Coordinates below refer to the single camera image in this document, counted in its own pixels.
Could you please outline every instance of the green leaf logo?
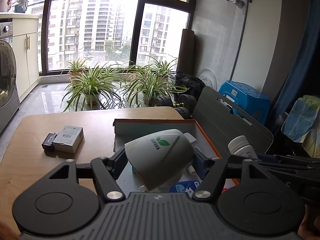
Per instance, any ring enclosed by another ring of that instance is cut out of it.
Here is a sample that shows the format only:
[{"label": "green leaf logo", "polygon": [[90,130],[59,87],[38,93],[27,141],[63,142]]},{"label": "green leaf logo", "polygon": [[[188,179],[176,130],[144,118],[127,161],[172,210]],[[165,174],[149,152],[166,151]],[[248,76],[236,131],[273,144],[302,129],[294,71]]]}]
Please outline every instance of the green leaf logo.
[{"label": "green leaf logo", "polygon": [[168,143],[166,140],[161,140],[160,136],[157,137],[157,142],[162,146],[169,146],[170,143]]}]

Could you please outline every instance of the blue package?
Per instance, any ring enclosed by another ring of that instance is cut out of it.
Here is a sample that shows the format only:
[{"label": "blue package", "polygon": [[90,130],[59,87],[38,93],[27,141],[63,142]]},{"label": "blue package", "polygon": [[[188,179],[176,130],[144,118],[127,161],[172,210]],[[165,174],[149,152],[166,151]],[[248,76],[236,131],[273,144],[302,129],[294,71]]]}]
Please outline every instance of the blue package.
[{"label": "blue package", "polygon": [[177,184],[170,187],[169,192],[186,192],[191,198],[193,192],[199,187],[200,183],[198,180],[186,180],[179,181]]}]

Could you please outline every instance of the blue plastic stool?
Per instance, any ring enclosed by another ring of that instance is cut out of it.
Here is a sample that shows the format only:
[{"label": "blue plastic stool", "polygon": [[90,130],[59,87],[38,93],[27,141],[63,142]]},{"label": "blue plastic stool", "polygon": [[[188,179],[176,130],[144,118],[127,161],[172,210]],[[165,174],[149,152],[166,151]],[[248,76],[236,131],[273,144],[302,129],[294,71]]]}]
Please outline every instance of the blue plastic stool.
[{"label": "blue plastic stool", "polygon": [[[219,93],[234,101],[237,106],[260,123],[264,124],[266,122],[270,99],[265,94],[258,92],[247,84],[234,81],[224,82],[219,89]],[[233,113],[238,114],[238,111],[233,109]]]}]

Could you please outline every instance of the blue curtain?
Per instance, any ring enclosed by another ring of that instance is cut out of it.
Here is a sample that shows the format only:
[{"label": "blue curtain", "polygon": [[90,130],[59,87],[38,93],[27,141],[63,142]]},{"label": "blue curtain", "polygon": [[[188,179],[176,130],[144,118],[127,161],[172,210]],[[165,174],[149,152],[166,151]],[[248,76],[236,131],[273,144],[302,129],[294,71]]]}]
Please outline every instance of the blue curtain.
[{"label": "blue curtain", "polygon": [[265,126],[275,133],[279,114],[290,111],[303,95],[320,96],[320,0],[310,0],[308,20],[296,61]]}]

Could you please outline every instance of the black window frame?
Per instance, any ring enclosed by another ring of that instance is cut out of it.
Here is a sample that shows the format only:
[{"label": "black window frame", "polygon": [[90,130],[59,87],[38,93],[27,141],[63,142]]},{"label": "black window frame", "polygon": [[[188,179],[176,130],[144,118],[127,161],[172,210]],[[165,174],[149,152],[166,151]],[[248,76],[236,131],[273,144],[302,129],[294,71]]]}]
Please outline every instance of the black window frame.
[{"label": "black window frame", "polygon": [[[42,16],[42,32],[41,41],[48,40],[48,26],[49,26],[49,10],[51,7],[51,2],[54,0],[44,0],[44,9]],[[194,11],[196,9],[196,0],[187,0],[187,2],[181,0],[138,0],[137,12],[133,26],[132,43],[130,51],[130,64],[133,65],[137,61],[137,54],[139,48],[140,31],[143,24],[143,11],[145,4],[159,5],[163,7],[173,8],[180,11],[187,12],[189,14],[187,21],[187,29],[191,29]],[[48,70],[48,52],[47,52],[47,42],[41,42],[41,61],[42,61],[42,72],[39,73],[40,76],[46,75],[60,75],[67,74],[68,71]]]}]

